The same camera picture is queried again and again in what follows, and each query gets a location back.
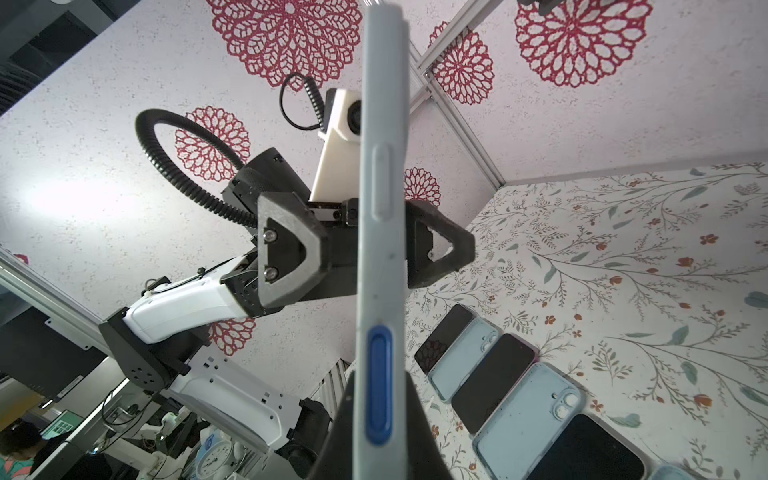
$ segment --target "alarm clock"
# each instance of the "alarm clock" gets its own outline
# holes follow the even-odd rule
[[[240,442],[221,439],[203,454],[195,467],[198,480],[225,480],[237,470],[245,456],[245,449]]]

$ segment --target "black smartphone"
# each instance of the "black smartphone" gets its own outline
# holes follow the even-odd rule
[[[465,307],[455,304],[445,315],[429,338],[416,350],[413,358],[425,374],[437,365],[448,347],[458,338],[462,330],[469,325],[475,314]]]
[[[499,337],[451,400],[469,433],[477,433],[535,359],[527,343],[509,333]]]
[[[640,480],[645,465],[589,416],[576,415],[528,480]]]

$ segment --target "red circular decoration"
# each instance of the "red circular decoration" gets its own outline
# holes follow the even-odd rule
[[[446,26],[448,22],[435,27],[429,36],[430,45]],[[432,74],[445,93],[462,104],[478,104],[493,90],[493,60],[488,56],[488,47],[468,28],[440,54]]]
[[[216,343],[224,355],[232,356],[237,350],[245,346],[246,341],[253,337],[255,327],[256,321],[250,317],[239,320],[229,319],[211,323],[208,333],[211,342]]]
[[[250,159],[250,140],[243,122],[222,108],[196,108],[187,118],[202,125],[229,145],[247,162]],[[235,174],[232,164],[205,140],[186,130],[176,130],[176,153],[181,163],[205,180],[229,180]]]
[[[520,5],[520,52],[531,70],[558,87],[595,84],[632,58],[651,11],[649,0],[565,0],[542,17],[533,5]]]
[[[440,185],[432,174],[423,168],[406,169],[406,200],[427,200],[440,206]]]
[[[318,87],[339,78],[360,43],[355,0],[207,1],[230,55],[273,87],[294,71],[312,76]],[[298,91],[301,82],[291,86]]]

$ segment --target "silver bolt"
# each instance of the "silver bolt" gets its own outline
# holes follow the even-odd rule
[[[277,240],[277,232],[275,230],[265,230],[263,236],[264,243],[272,243]]]
[[[271,282],[272,280],[275,280],[277,278],[278,273],[279,272],[277,271],[277,268],[275,268],[274,266],[268,266],[267,268],[264,269],[264,278],[266,278]]]

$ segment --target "floral tablecloth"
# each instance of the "floral tablecloth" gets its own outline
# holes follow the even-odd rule
[[[766,165],[505,187],[469,229],[476,261],[406,303],[406,368],[456,478],[488,474],[413,360],[456,302],[535,344],[651,467],[768,478]]]

